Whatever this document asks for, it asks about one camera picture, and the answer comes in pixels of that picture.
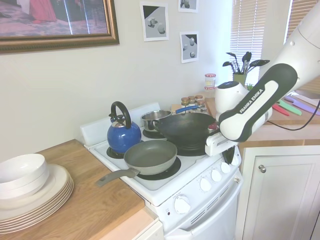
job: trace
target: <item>painting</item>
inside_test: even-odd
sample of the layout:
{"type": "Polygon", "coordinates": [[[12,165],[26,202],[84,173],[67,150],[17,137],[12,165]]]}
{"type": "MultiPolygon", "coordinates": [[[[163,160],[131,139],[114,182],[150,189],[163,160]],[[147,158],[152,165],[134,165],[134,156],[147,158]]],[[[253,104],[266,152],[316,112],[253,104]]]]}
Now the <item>painting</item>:
{"type": "Polygon", "coordinates": [[[183,13],[197,13],[200,0],[178,0],[178,11],[183,13]]]}
{"type": "Polygon", "coordinates": [[[142,1],[140,11],[144,41],[169,40],[168,4],[142,1]]]}
{"type": "Polygon", "coordinates": [[[199,33],[180,32],[181,62],[183,64],[199,60],[199,33]]]}
{"type": "Polygon", "coordinates": [[[114,0],[0,0],[0,53],[110,44],[114,0]]]}

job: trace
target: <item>knife handle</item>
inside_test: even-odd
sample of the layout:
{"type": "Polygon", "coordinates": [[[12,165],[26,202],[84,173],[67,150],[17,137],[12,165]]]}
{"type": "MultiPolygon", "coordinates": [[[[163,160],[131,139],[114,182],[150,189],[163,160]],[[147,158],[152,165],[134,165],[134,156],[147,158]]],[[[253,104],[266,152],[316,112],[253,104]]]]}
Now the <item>knife handle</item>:
{"type": "Polygon", "coordinates": [[[290,116],[290,114],[286,110],[284,110],[282,107],[280,107],[278,104],[273,104],[272,108],[283,115],[290,116]]]}

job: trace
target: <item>photo print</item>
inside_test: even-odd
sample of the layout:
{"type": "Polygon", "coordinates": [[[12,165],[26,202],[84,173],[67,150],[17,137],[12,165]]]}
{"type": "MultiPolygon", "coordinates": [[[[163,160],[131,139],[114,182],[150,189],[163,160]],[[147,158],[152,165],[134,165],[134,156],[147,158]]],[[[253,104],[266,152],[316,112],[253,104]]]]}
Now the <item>photo print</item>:
{"type": "Polygon", "coordinates": [[[140,2],[144,41],[169,40],[168,4],[140,2]]]}
{"type": "Polygon", "coordinates": [[[180,32],[181,62],[183,64],[199,60],[199,33],[180,32]]]}
{"type": "Polygon", "coordinates": [[[183,13],[197,13],[200,0],[178,0],[178,11],[183,13]]]}

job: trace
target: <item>frying pan handle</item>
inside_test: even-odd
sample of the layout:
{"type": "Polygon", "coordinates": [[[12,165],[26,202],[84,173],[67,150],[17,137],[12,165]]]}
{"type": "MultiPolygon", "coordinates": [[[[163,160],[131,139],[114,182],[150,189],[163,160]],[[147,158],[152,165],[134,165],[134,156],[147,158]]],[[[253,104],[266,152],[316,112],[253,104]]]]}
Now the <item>frying pan handle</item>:
{"type": "Polygon", "coordinates": [[[118,171],[114,171],[114,172],[111,172],[105,176],[103,176],[102,178],[100,178],[96,184],[98,185],[98,187],[102,187],[104,186],[105,184],[113,181],[113,180],[116,180],[118,178],[121,178],[121,177],[124,177],[124,176],[127,176],[128,178],[131,178],[133,179],[135,176],[137,176],[138,174],[140,173],[139,170],[137,169],[134,169],[134,168],[129,168],[127,170],[118,170],[118,171]]]}
{"type": "Polygon", "coordinates": [[[152,120],[152,121],[151,121],[152,127],[153,127],[155,130],[157,130],[158,132],[160,132],[160,131],[159,131],[159,128],[158,128],[158,123],[159,123],[158,120],[152,120]]]}
{"type": "Polygon", "coordinates": [[[187,106],[187,107],[176,110],[173,114],[179,114],[179,113],[182,113],[191,109],[197,109],[197,108],[199,108],[199,106],[187,106]]]}

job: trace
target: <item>cabinet door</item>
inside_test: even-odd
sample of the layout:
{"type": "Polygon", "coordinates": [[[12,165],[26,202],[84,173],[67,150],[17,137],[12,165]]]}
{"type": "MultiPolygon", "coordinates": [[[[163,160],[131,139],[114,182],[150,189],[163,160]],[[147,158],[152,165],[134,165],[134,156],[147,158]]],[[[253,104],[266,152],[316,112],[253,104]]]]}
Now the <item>cabinet door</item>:
{"type": "Polygon", "coordinates": [[[310,239],[320,209],[319,200],[314,201],[319,162],[320,155],[255,158],[244,240],[310,239]]]}

